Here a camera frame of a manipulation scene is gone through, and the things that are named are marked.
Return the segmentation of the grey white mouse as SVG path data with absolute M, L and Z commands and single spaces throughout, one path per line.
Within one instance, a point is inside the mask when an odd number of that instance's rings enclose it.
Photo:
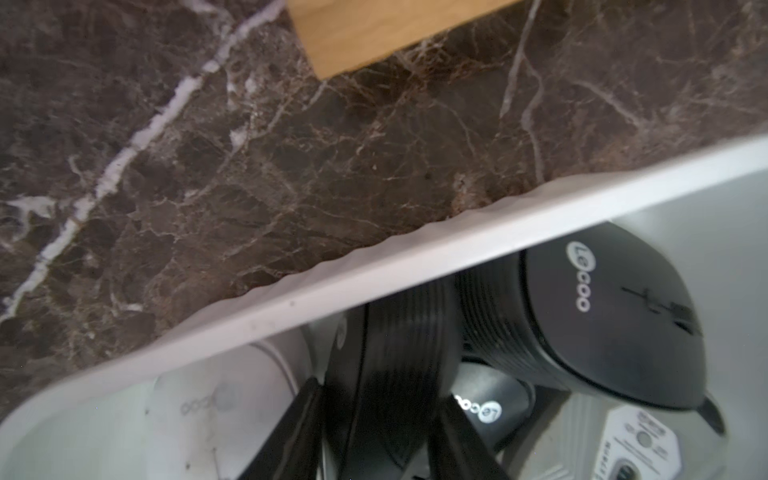
M 550 392 L 499 458 L 512 479 L 721 479 L 727 447 L 711 400 L 671 412 Z

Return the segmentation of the white storage box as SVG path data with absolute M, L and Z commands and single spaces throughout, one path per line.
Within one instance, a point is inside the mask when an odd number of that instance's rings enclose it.
M 160 376 L 247 344 L 302 336 L 312 363 L 308 379 L 319 381 L 326 400 L 325 374 L 345 311 L 442 278 L 452 279 L 458 295 L 455 277 L 462 270 L 606 222 L 662 253 L 689 290 L 704 335 L 707 400 L 717 406 L 727 431 L 721 479 L 765 478 L 767 139 L 762 135 L 635 172 L 555 180 L 213 303 L 153 344 L 60 381 L 13 411 L 1 426 L 1 475 L 150 479 L 145 412 Z M 465 341 L 464 316 L 462 338 L 458 369 L 462 362 L 488 365 Z M 325 400 L 316 479 L 339 479 L 325 435 Z

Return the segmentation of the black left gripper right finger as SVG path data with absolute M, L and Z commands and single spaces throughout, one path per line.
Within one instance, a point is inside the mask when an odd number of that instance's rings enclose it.
M 440 402 L 427 449 L 432 479 L 509 480 L 453 397 Z

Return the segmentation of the white computer mouse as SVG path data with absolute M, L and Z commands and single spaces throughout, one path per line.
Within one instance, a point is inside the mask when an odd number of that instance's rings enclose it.
M 311 373 L 306 341 L 288 335 L 160 376 L 145 412 L 148 478 L 238 478 Z

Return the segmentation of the black mouse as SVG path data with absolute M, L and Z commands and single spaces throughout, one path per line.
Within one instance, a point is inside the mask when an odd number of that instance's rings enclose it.
M 460 364 L 451 392 L 484 444 L 495 453 L 511 442 L 536 399 L 528 383 L 476 362 Z
M 461 361 L 463 316 L 442 278 L 345 311 L 325 374 L 325 435 L 339 479 L 400 479 Z
M 703 330 L 675 266 L 606 222 L 457 273 L 472 354 L 514 378 L 665 411 L 707 400 Z

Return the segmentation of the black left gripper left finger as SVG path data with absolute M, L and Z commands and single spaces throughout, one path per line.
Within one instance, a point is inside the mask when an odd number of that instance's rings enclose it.
M 324 400 L 323 386 L 308 379 L 239 479 L 316 479 Z

